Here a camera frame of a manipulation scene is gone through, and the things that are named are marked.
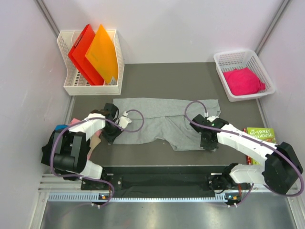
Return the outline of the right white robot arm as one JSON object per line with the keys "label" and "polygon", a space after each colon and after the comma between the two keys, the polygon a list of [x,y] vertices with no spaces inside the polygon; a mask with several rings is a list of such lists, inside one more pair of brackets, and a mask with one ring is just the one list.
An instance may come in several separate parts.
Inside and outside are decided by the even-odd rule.
{"label": "right white robot arm", "polygon": [[201,133],[201,147],[214,150],[218,144],[229,146],[257,161],[256,165],[236,164],[222,177],[226,188],[235,188],[240,183],[261,184],[271,191],[286,195],[297,180],[301,182],[298,194],[305,188],[303,169],[291,145],[279,145],[255,138],[231,123],[217,117],[197,115],[190,125]]}

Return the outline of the grey t shirt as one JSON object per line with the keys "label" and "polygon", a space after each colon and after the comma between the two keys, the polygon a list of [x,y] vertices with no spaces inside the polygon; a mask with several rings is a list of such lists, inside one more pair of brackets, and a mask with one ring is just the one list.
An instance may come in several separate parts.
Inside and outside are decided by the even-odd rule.
{"label": "grey t shirt", "polygon": [[197,115],[219,116],[218,100],[201,100],[192,104],[188,100],[156,98],[115,98],[113,104],[122,113],[128,112],[131,123],[127,126],[133,133],[122,133],[114,141],[116,145],[139,145],[157,139],[167,141],[174,151],[200,150],[201,135],[185,119]]}

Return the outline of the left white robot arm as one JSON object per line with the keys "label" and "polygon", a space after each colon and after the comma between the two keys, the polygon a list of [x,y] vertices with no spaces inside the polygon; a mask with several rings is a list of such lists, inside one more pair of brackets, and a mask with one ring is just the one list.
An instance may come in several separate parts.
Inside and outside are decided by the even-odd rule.
{"label": "left white robot arm", "polygon": [[109,144],[131,123],[127,112],[119,116],[119,108],[106,103],[102,110],[93,110],[89,115],[72,125],[56,129],[44,148],[52,173],[64,179],[89,178],[97,189],[108,184],[103,168],[89,160],[90,143],[101,132]]}

